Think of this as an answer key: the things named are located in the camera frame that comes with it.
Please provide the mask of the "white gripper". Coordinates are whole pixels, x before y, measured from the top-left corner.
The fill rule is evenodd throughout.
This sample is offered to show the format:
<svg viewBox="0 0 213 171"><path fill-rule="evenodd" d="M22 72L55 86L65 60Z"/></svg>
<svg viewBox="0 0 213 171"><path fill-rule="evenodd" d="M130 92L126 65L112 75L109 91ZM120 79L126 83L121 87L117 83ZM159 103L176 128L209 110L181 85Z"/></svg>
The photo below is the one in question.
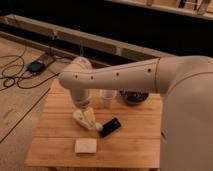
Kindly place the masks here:
<svg viewBox="0 0 213 171"><path fill-rule="evenodd" d="M90 105L90 92L88 90L75 90L71 92L71 97L74 105L77 108L87 108ZM94 110L92 107L88 107L83 111L85 119L89 123L94 123L96 121Z"/></svg>

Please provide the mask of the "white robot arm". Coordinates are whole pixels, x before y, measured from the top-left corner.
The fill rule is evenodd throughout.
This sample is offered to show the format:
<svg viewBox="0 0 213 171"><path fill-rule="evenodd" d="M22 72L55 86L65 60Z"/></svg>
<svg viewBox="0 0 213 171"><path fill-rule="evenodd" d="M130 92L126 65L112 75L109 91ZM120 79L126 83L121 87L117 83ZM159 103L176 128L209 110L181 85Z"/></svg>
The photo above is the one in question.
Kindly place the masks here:
<svg viewBox="0 0 213 171"><path fill-rule="evenodd" d="M95 69L79 56L59 82L78 108L89 104L91 89L161 95L160 171L213 171L213 58L163 57Z"/></svg>

